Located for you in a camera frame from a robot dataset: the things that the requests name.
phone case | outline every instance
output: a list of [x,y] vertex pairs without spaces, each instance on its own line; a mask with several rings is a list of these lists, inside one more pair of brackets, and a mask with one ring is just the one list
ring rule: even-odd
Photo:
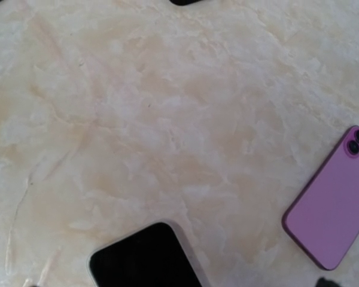
[[344,134],[282,219],[284,230],[325,270],[339,265],[359,234],[359,153],[349,151],[358,130]]

table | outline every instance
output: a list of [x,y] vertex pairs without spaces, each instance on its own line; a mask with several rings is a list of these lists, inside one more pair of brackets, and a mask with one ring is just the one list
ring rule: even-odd
[[359,286],[281,216],[359,125],[359,0],[0,3],[0,287],[93,286],[89,254],[182,226],[211,286]]

black phone screen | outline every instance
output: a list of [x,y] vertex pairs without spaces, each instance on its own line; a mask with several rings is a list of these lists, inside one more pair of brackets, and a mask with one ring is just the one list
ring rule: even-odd
[[201,287],[173,229],[151,225],[92,255],[98,287]]

pink smartphone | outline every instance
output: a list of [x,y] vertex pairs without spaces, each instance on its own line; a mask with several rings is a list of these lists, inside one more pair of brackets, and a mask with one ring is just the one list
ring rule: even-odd
[[325,270],[359,234],[359,127],[351,127],[287,209],[284,230]]

cream marble surface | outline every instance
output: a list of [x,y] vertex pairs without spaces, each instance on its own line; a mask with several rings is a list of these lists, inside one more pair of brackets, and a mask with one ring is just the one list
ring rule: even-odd
[[326,273],[280,224],[351,124],[359,0],[4,0],[0,287],[161,218],[212,286],[359,287],[359,238]]

